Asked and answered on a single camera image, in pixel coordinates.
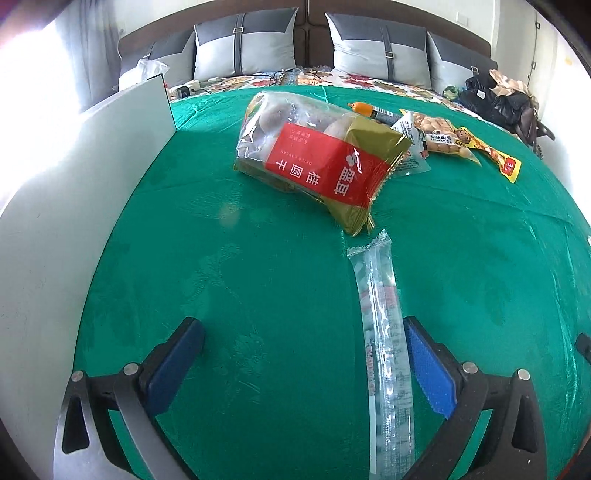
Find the white plastic bag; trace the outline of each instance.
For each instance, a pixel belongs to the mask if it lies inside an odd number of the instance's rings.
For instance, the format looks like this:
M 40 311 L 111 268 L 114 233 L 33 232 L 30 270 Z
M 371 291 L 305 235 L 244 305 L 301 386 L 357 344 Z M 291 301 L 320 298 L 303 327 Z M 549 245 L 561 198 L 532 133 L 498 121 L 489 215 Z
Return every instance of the white plastic bag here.
M 394 170 L 394 177 L 401 177 L 431 170 L 426 158 L 429 156 L 425 144 L 425 134 L 414 125 L 414 112 L 406 112 L 394 125 L 390 127 L 409 138 L 413 144 L 407 155 Z
M 139 59 L 134 68 L 128 70 L 119 78 L 119 91 L 155 77 L 160 73 L 164 75 L 168 68 L 168 65 L 159 60 Z

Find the black bag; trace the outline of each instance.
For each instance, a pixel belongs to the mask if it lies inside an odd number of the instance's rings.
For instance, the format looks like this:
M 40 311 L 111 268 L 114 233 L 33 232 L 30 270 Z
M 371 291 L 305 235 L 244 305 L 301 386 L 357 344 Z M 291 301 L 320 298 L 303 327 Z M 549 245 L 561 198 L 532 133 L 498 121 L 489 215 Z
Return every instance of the black bag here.
M 497 96 L 496 81 L 489 73 L 478 73 L 466 80 L 458 101 L 484 120 L 517 133 L 528 145 L 535 143 L 537 119 L 530 98 L 522 92 Z

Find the yellow snack packet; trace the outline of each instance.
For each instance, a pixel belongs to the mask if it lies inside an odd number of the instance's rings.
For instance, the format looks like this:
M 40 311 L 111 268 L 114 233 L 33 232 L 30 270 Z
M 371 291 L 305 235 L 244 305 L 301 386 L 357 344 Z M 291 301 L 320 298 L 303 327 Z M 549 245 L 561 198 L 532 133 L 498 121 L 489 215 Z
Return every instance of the yellow snack packet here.
M 519 175 L 521 169 L 520 160 L 510 157 L 506 153 L 498 151 L 496 148 L 492 148 L 465 127 L 458 128 L 456 130 L 456 136 L 462 145 L 468 148 L 482 150 L 486 153 L 486 155 L 499 166 L 501 175 L 506 177 L 511 183 L 515 183 L 517 175 Z

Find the dried longan bag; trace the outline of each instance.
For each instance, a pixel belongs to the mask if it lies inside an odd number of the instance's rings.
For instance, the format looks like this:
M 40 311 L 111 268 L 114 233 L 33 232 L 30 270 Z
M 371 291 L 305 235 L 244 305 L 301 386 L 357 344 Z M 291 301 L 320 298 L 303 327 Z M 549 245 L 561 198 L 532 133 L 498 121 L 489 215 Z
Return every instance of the dried longan bag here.
M 295 93 L 259 92 L 246 109 L 236 170 L 324 203 L 345 232 L 373 227 L 371 204 L 411 141 L 357 113 Z

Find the curtain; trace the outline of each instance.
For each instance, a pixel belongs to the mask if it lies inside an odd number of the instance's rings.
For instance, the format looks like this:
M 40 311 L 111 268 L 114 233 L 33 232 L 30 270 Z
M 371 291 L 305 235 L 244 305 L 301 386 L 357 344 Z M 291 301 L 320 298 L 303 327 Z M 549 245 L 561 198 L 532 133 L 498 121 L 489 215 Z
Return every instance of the curtain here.
M 74 0 L 56 18 L 69 52 L 80 110 L 118 91 L 121 59 L 118 29 L 109 0 Z

